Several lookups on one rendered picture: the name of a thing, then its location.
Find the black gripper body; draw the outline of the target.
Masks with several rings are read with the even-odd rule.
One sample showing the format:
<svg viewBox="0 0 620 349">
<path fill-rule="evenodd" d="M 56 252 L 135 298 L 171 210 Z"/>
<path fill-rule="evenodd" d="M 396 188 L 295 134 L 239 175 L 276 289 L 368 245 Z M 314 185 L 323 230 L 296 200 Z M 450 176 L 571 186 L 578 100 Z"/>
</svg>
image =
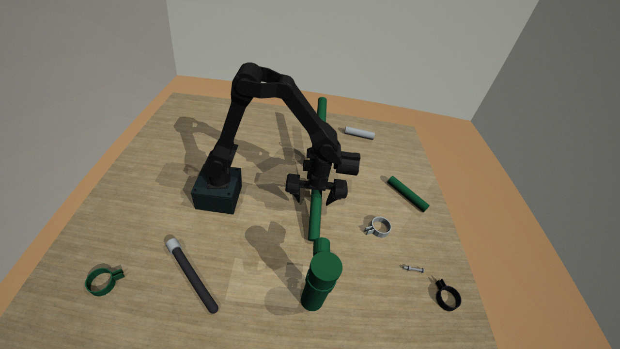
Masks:
<svg viewBox="0 0 620 349">
<path fill-rule="evenodd" d="M 300 180 L 300 174 L 289 173 L 286 180 L 286 192 L 297 193 L 299 188 L 310 190 L 333 190 L 335 197 L 345 199 L 348 195 L 347 181 L 334 179 L 334 183 L 328 182 L 329 173 L 326 175 L 318 175 L 310 168 L 309 180 Z"/>
</svg>

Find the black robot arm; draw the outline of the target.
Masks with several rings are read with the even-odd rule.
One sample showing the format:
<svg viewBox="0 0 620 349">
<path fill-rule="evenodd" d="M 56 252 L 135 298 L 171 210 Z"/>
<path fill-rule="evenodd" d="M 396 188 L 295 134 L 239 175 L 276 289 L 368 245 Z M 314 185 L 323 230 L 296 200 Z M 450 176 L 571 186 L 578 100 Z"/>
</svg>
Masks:
<svg viewBox="0 0 620 349">
<path fill-rule="evenodd" d="M 307 149 L 307 157 L 312 161 L 303 161 L 303 171 L 308 172 L 307 179 L 310 168 L 318 175 L 326 175 L 332 163 L 335 173 L 358 175 L 359 153 L 341 152 L 337 132 L 318 116 L 292 77 L 255 63 L 244 63 L 232 81 L 231 105 L 223 131 L 201 171 L 207 177 L 208 189 L 229 187 L 230 167 L 238 148 L 234 144 L 235 134 L 247 105 L 254 97 L 281 98 L 307 130 L 313 145 Z"/>
</svg>

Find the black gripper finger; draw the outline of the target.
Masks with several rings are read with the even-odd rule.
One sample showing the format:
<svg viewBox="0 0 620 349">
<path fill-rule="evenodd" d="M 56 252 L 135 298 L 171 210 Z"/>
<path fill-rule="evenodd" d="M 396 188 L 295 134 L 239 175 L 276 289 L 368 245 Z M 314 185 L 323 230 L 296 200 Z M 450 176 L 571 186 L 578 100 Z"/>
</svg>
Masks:
<svg viewBox="0 0 620 349">
<path fill-rule="evenodd" d="M 328 194 L 326 206 L 328 206 L 328 204 L 331 204 L 332 202 L 337 201 L 337 200 L 341 200 L 341 198 L 335 197 L 334 191 L 330 190 L 330 193 Z"/>
<path fill-rule="evenodd" d="M 290 194 L 292 194 L 294 197 L 296 197 L 296 200 L 297 200 L 298 203 L 300 202 L 300 188 L 299 188 L 297 193 L 290 193 Z"/>
</svg>

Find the grey bolt with nut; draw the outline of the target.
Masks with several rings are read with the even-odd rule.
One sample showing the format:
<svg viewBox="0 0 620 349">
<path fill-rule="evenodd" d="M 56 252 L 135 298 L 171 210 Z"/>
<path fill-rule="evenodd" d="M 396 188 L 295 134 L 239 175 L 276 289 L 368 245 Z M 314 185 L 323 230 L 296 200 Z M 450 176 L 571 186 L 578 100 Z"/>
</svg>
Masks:
<svg viewBox="0 0 620 349">
<path fill-rule="evenodd" d="M 406 269 L 407 271 L 413 270 L 413 271 L 421 271 L 424 272 L 424 268 L 413 268 L 413 267 L 403 267 L 404 269 Z"/>
</svg>

